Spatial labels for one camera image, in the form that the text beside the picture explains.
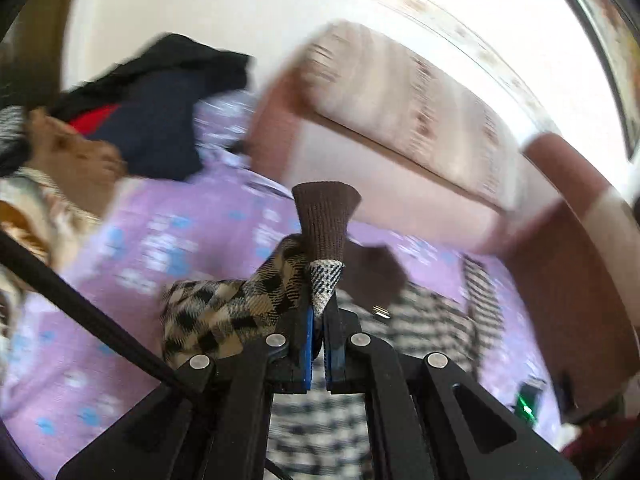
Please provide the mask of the black cream plaid jacket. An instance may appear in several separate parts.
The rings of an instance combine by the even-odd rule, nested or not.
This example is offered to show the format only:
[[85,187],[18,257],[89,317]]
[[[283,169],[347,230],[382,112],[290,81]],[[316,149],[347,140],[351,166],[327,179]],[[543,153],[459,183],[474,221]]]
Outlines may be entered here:
[[[307,182],[293,190],[300,230],[277,244],[245,280],[181,280],[163,296],[164,361],[228,358],[272,334],[283,315],[307,300],[316,318],[329,304],[359,315],[364,327],[398,351],[446,354],[477,375],[500,344],[504,321],[483,263],[464,257],[464,304],[413,284],[390,248],[347,237],[360,203],[342,182]],[[322,377],[303,396],[274,401],[268,455],[296,479],[369,479],[372,462],[361,396],[334,396]]]

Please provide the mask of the purple floral bed sheet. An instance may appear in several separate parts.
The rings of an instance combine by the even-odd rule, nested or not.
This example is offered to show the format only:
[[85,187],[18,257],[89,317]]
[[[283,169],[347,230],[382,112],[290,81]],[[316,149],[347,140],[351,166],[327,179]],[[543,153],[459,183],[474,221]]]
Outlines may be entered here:
[[[160,353],[160,295],[172,282],[248,278],[283,237],[299,232],[291,195],[268,179],[241,169],[221,148],[221,133],[240,140],[254,99],[236,92],[198,103],[196,132],[204,134],[205,170],[189,182],[143,180],[119,199],[62,278],[152,351]],[[448,298],[466,314],[464,252],[352,221],[349,238],[386,246],[411,283]],[[555,444],[560,414],[532,323],[513,278],[497,258],[483,263],[506,331],[483,361],[480,384],[508,408],[521,383],[538,382],[535,430]],[[365,330],[404,353],[431,351],[432,331],[416,302],[390,309],[390,321],[358,308]],[[43,479],[58,470],[157,382],[126,362],[39,295],[25,304],[23,327],[1,390],[1,418]],[[314,390],[277,396],[268,456],[294,479],[372,479],[369,439],[360,396],[332,396],[323,362],[314,362]]]

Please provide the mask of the brown fuzzy garment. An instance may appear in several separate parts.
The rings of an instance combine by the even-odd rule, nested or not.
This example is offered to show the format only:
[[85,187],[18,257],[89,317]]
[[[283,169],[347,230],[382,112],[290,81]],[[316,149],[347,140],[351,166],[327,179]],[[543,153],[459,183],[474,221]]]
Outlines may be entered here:
[[27,118],[26,166],[46,174],[75,206],[103,218],[126,177],[126,164],[111,143],[91,141],[66,122],[35,108]]

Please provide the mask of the beige striped pillow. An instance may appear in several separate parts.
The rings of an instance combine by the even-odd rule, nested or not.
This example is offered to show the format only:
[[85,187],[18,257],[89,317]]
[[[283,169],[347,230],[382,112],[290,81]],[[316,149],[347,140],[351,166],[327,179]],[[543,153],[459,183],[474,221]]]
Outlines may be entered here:
[[506,123],[426,58],[361,24],[329,25],[303,54],[312,109],[504,211],[518,202]]

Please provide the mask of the dark navy garment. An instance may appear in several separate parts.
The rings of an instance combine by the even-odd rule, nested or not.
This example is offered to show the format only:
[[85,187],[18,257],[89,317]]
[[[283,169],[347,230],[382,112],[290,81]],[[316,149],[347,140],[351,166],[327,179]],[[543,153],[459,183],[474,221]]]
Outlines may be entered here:
[[216,50],[186,36],[160,36],[136,58],[60,96],[50,114],[71,122],[113,105],[89,138],[119,149],[137,177],[184,181],[203,169],[193,128],[194,106],[243,90],[253,58]]

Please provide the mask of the tan striped fuzzy garment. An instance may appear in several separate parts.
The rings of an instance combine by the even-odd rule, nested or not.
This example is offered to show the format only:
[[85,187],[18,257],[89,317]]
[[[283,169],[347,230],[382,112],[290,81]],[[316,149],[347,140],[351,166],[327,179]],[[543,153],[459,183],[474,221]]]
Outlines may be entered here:
[[21,168],[1,180],[2,230],[56,272],[75,259],[100,223],[42,171]]

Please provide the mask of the grey knitted garment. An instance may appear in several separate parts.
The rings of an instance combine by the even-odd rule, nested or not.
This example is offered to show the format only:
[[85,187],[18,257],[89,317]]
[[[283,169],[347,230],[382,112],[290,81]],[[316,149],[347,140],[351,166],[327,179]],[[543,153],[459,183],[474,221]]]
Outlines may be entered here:
[[25,111],[19,105],[0,112],[0,176],[13,174],[28,161],[32,150],[25,133]]

